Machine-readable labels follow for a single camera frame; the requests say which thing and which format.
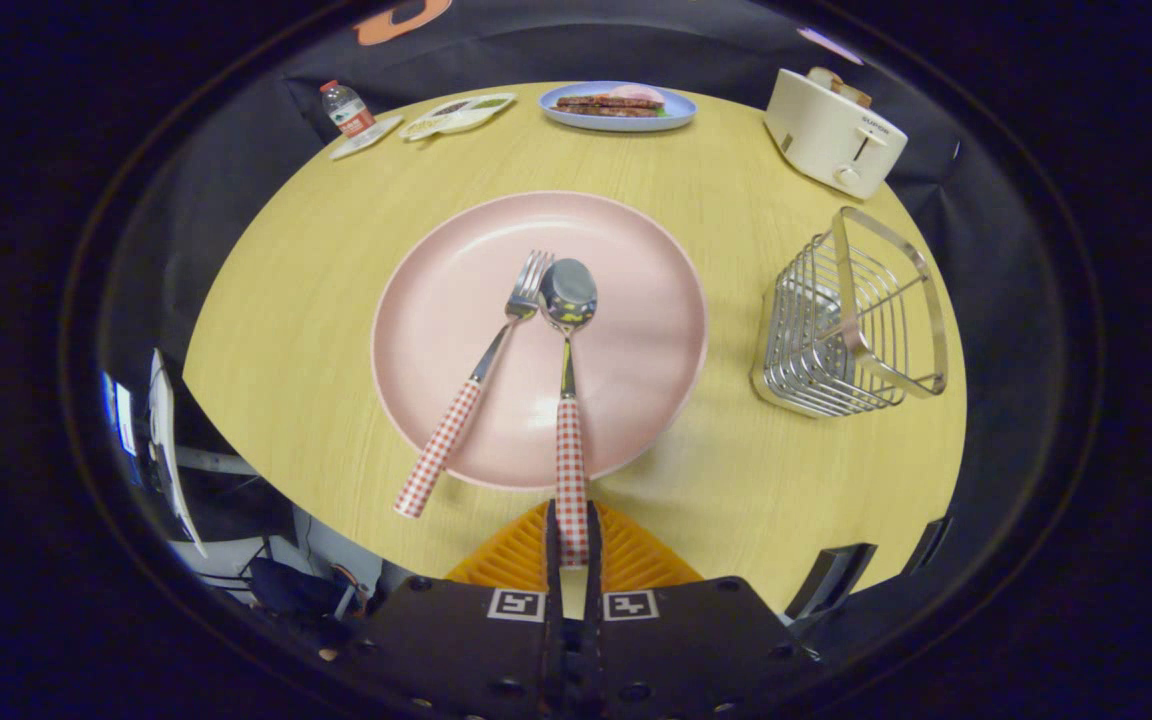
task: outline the bottle label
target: bottle label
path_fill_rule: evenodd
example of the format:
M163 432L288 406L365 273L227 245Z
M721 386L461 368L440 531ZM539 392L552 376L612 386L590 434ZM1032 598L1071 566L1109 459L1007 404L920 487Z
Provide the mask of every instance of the bottle label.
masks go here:
M346 137L353 137L374 126L376 118L371 118L371 109L367 109L362 100L355 100L334 109L332 122L338 124L340 132L343 132Z

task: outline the wooden table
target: wooden table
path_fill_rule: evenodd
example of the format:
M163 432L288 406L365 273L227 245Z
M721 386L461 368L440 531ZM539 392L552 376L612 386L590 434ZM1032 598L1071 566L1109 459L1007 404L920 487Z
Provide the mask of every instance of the wooden table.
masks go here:
M591 497L639 521L704 577L749 579L773 611L785 609L823 548L877 544L856 589L900 573L950 500L967 424L963 351L934 262L950 346L945 395L814 420L759 400L749 370L763 293L841 205L861 206L931 259L904 206L886 185L861 202L797 174L761 109L687 94L698 115L676 131L591 132L536 108L558 85L493 88L517 92L516 106L463 135L387 137L332 161L338 141L308 161L211 287L184 367L198 404L317 520L442 577L550 493L444 477L422 520L391 510L416 450L389 424L371 379L376 302L404 253L461 210L533 190L598 194L644 211L684 247L707 294L710 332L690 404L652 450L596 480ZM416 119L442 100L396 113ZM564 606L577 614L581 575L564 574Z

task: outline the spoon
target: spoon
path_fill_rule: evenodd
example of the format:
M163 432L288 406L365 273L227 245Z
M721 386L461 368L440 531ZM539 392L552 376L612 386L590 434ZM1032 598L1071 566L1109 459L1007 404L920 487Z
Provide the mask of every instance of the spoon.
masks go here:
M585 503L585 452L581 446L573 333L594 319L598 288L581 260L563 258L540 278L540 311L563 333L563 379L558 396L558 532L562 536L562 567L589 562Z

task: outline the pink plate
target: pink plate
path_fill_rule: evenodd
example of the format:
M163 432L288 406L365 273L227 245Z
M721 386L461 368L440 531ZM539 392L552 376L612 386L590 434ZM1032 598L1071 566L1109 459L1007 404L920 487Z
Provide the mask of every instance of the pink plate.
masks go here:
M700 279L682 247L620 202L508 195L439 225L394 270L376 308L372 377L385 412L419 450L506 323L505 301L531 250L581 260L598 283L598 314L573 336L573 354L585 467L602 477L680 414L708 334ZM562 346L544 314L516 325L449 473L499 488L553 486Z

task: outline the fork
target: fork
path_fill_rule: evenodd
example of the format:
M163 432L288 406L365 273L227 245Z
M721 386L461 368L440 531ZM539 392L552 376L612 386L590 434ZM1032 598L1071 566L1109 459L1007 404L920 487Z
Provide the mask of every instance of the fork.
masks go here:
M452 453L452 448L456 447L461 430L465 429L473 407L479 401L483 384L488 370L492 369L492 361L495 359L500 341L505 340L506 333L513 325L536 314L539 306L536 302L536 294L540 290L540 276L545 274L545 270L553 262L554 255L552 252L532 250L526 255L526 260L522 264L522 272L518 273L517 281L513 283L513 291L509 293L509 298L503 304L503 313L508 316L508 320L497 333L488 350L483 354L483 359L479 359L479 364L470 373L470 379L467 379L465 384L461 386L461 392L452 401L452 407L448 407L447 414L444 415L442 420L439 420L434 435L429 439L429 442L425 442L424 450L420 450L416 467L407 476L407 483L403 483L403 488L399 491L397 500L394 501L394 510L399 515L419 518L420 513L425 510L425 502L429 500L430 493L434 492L434 483L447 468L447 456Z

